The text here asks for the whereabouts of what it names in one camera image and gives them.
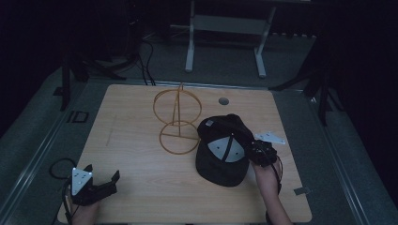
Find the black baseball cap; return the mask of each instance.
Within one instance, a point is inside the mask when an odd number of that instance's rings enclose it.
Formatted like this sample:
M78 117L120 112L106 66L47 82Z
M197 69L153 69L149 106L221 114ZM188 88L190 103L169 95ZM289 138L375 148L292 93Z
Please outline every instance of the black baseball cap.
M254 136L238 115L212 116L198 129L199 142L195 166L206 180L224 187L235 187L245 178L249 160L245 149Z

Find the desk leg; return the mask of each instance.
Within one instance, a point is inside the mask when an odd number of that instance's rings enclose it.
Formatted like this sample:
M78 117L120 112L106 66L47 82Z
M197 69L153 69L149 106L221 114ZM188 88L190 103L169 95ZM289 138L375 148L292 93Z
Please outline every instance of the desk leg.
M258 76L260 76L260 78L265 78L267 76L266 69L264 67L263 55L261 53L263 52L264 45L266 44L269 28L271 27L275 11L276 7L272 7L269 12L268 20L264 24L260 45L257 48L254 48L254 57L257 64Z
M190 18L190 45L188 46L187 61L185 64L185 71L192 72L193 68L193 55L195 53L195 46L193 44L193 31L194 31L194 1L191 0L191 18Z

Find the white patch on cap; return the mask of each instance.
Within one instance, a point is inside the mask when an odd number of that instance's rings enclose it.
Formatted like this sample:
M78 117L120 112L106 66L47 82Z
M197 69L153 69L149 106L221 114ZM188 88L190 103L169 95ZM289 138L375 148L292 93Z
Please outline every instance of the white patch on cap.
M218 139L216 141L210 142L207 146L208 149L220 160L224 158L226 148L228 147L229 137ZM231 143L231 149L229 150L228 156L226 157L226 162L236 162L241 158L244 158L245 152L243 147L233 139Z

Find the wooden table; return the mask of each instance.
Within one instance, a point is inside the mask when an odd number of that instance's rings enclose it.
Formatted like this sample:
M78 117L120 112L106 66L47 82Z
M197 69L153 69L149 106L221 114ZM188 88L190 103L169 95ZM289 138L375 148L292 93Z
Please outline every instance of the wooden table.
M118 192L101 202L99 223L258 223L265 222L266 208L259 195L252 167L237 187L221 187L208 182L195 169L196 149L174 155L161 147L165 126L153 112L154 98L176 87L111 85L102 101L87 139L78 168L92 164L94 183L110 181L120 170ZM226 88L184 87L202 104L195 126L213 115L235 113L255 134L271 131L286 140L274 144L283 162L281 201L295 222L307 222L312 214L304 194L294 189L302 184L286 139L273 96L268 91ZM155 105L160 118L172 119L176 92L161 96ZM220 98L229 104L221 105ZM180 119L191 120L199 104L180 94ZM190 126L184 135L197 136ZM195 140L162 139L176 152L189 150ZM63 208L58 214L66 222Z

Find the person's right hand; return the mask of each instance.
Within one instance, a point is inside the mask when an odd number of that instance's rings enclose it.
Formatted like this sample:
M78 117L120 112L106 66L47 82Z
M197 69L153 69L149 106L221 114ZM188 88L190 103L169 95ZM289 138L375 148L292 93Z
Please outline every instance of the person's right hand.
M276 178L275 172L272 167L269 165L265 168L255 165L251 162L254 173L255 179L257 181L257 186L260 189L261 195L266 197L268 195L278 195L278 180ZM277 159L273 164L275 167L278 177L281 177L281 163L280 160Z

